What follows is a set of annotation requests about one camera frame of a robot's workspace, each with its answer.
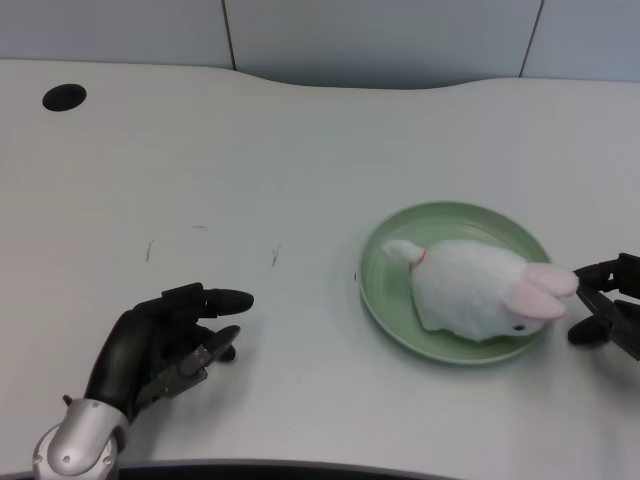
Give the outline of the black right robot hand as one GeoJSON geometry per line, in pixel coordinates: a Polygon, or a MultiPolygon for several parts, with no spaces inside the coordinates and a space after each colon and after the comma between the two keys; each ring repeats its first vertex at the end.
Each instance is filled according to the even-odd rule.
{"type": "Polygon", "coordinates": [[[579,280],[577,296],[591,315],[573,325],[567,334],[575,347],[597,348],[613,342],[639,360],[639,303],[611,300],[617,291],[639,300],[639,257],[620,253],[614,260],[574,271],[579,280]]]}

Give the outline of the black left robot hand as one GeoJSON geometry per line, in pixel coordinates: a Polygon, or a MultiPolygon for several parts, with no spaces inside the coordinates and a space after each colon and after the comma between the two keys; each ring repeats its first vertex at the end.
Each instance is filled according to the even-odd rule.
{"type": "Polygon", "coordinates": [[[254,297],[193,283],[164,291],[117,320],[89,377],[85,397],[105,403],[133,421],[162,398],[174,398],[207,378],[214,362],[235,359],[240,327],[219,331],[201,319],[249,311],[254,297]]]}

